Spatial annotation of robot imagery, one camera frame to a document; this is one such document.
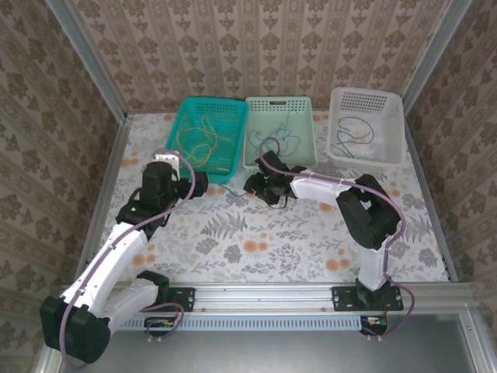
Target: mounting plate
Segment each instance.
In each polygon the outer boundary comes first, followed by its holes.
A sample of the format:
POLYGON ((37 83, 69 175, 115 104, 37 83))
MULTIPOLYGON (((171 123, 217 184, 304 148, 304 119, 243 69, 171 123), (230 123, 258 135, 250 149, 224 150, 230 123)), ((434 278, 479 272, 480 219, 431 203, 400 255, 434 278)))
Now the mounting plate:
MULTIPOLYGON (((183 306, 185 312, 192 312, 193 306, 195 305, 195 288, 169 288, 168 302, 179 303, 183 306)), ((163 307, 150 312, 174 311, 174 307, 163 307)))
POLYGON ((355 286, 337 286, 332 288, 333 308, 336 312, 341 311, 384 311, 385 305, 389 311, 402 311, 404 304, 401 291, 396 286, 385 288, 375 297, 370 307, 365 307, 357 297, 355 286))

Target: white basket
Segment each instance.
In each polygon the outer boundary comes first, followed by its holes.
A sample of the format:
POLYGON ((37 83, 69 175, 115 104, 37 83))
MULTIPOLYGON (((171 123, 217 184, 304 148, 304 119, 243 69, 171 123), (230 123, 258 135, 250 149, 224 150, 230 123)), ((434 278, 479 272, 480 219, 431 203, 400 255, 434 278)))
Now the white basket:
POLYGON ((374 89, 333 89, 326 141, 333 165, 383 172, 402 165, 406 147, 404 110, 399 95, 374 89), (353 140, 344 131, 360 139, 353 140))

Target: white robotic arm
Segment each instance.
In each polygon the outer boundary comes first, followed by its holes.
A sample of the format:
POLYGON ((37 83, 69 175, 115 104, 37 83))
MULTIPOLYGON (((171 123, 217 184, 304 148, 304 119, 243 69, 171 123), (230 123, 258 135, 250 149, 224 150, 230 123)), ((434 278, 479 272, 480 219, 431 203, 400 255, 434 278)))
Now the white robotic arm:
MULTIPOLYGON (((316 200, 317 202, 334 206, 337 206, 337 198, 339 195, 351 188, 351 186, 309 179, 307 177, 294 177, 294 180, 290 183, 290 186, 296 198, 316 200)), ((377 250, 361 250, 360 272, 357 278, 361 284, 371 291, 378 290, 387 281, 385 273, 386 268, 384 268, 384 256, 384 242, 381 248, 377 250)))
POLYGON ((142 272, 128 288, 108 298, 133 256, 157 228, 166 225, 169 215, 165 217, 165 212, 180 198, 200 197, 207 190, 206 173, 195 173, 192 186, 189 180, 179 178, 178 165, 177 157, 170 155, 156 155, 155 161, 147 164, 141 188, 121 208, 117 224, 93 261, 61 297, 45 299, 40 317, 48 347, 60 350, 60 340, 64 340, 68 355, 92 363, 123 322, 149 305, 168 302, 169 279, 151 271, 142 272), (141 228, 134 230, 138 224, 141 228))

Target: teal basket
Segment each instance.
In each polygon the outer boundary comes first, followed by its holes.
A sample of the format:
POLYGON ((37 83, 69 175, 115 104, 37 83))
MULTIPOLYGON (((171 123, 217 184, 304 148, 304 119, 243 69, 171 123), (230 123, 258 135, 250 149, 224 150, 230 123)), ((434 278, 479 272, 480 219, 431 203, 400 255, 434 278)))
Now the teal basket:
MULTIPOLYGON (((236 174, 249 105, 234 99, 189 97, 181 102, 165 148, 185 156, 209 183, 226 184, 236 174)), ((186 166, 181 177, 190 177, 186 166)))

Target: plastic basket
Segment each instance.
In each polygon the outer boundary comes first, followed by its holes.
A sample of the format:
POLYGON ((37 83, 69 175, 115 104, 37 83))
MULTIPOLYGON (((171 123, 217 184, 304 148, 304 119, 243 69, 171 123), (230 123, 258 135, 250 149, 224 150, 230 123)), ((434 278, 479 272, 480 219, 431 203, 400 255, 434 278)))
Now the plastic basket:
POLYGON ((383 172, 401 166, 407 145, 400 96, 373 89, 333 89, 326 142, 338 167, 383 172))
MULTIPOLYGON (((249 97, 243 167, 248 175, 259 171, 255 160, 262 140, 276 135, 282 146, 280 158, 290 168, 303 166, 313 169, 317 163, 311 99, 308 97, 249 97)), ((277 150, 276 143, 264 151, 277 150)))
MULTIPOLYGON (((245 102, 234 99, 186 98, 181 102, 165 147, 181 152, 192 162, 195 171, 206 171, 210 183, 228 183, 236 174, 248 111, 245 102), (209 122, 215 136, 210 127, 209 132, 202 130, 209 122), (207 161, 195 166, 196 159, 207 161)), ((186 168, 181 176, 189 176, 186 168)))

